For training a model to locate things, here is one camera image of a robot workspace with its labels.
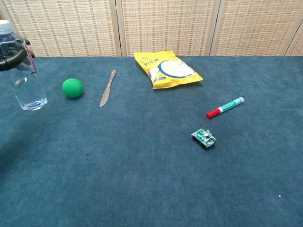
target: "blue carpet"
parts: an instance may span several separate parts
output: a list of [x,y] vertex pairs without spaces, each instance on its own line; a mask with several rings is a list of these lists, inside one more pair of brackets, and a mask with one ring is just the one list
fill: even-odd
[[303,226],[303,57],[181,59],[204,80],[153,90],[134,58],[36,58],[48,104],[34,112],[2,73],[0,226]]

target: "plastic water bottle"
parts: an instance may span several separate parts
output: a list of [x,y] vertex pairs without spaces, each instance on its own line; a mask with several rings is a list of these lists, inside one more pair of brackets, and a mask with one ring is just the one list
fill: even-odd
[[8,75],[21,108],[38,110],[47,99],[27,43],[30,44],[13,33],[9,21],[0,20],[0,71]]

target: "knife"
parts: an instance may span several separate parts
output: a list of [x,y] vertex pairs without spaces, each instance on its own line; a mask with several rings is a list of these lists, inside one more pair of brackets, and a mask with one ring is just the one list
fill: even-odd
[[109,93],[110,93],[110,85],[111,83],[113,82],[113,78],[116,74],[117,70],[112,70],[112,73],[110,74],[110,78],[109,78],[109,81],[108,81],[108,84],[105,88],[105,91],[103,93],[103,96],[102,96],[102,99],[101,99],[101,102],[100,102],[100,105],[99,107],[102,107],[105,105],[105,103],[107,102],[108,100],[108,97],[109,97]]

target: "snack bag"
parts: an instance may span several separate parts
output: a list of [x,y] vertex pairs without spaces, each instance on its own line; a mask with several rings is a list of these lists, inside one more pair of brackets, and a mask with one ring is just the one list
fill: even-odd
[[149,75],[152,88],[169,88],[203,80],[191,67],[177,58],[173,51],[134,53],[134,58]]

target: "green marker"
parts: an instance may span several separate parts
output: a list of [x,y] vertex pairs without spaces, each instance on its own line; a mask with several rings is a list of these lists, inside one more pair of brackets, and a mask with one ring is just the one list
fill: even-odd
[[228,104],[220,106],[219,108],[207,113],[206,117],[208,119],[211,119],[212,117],[215,117],[215,116],[219,115],[220,113],[223,113],[224,111],[229,110],[229,109],[231,109],[231,108],[233,108],[233,107],[235,107],[235,106],[237,106],[237,105],[239,105],[243,102],[244,102],[244,98],[242,98],[242,97],[237,98],[237,99],[229,102]]

